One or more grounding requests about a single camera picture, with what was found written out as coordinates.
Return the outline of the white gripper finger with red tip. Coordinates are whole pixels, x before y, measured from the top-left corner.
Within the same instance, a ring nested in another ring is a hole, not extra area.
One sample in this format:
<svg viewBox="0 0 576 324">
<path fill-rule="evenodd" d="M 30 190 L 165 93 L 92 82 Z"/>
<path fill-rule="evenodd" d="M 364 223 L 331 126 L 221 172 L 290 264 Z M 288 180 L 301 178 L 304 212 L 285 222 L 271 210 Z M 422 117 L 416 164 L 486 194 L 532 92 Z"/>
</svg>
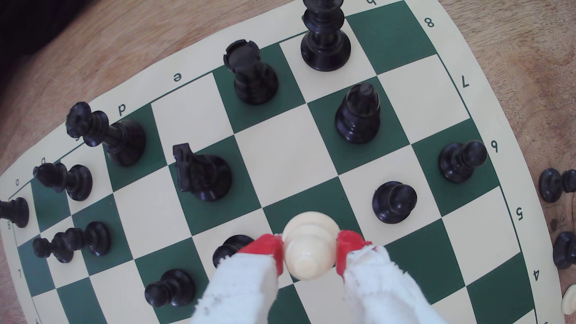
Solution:
<svg viewBox="0 0 576 324">
<path fill-rule="evenodd" d="M 338 233 L 336 272 L 343 279 L 353 323 L 446 323 L 387 249 L 357 232 Z"/>
<path fill-rule="evenodd" d="M 266 233 L 220 261 L 191 323 L 268 323 L 284 271 L 283 240 Z"/>
</svg>

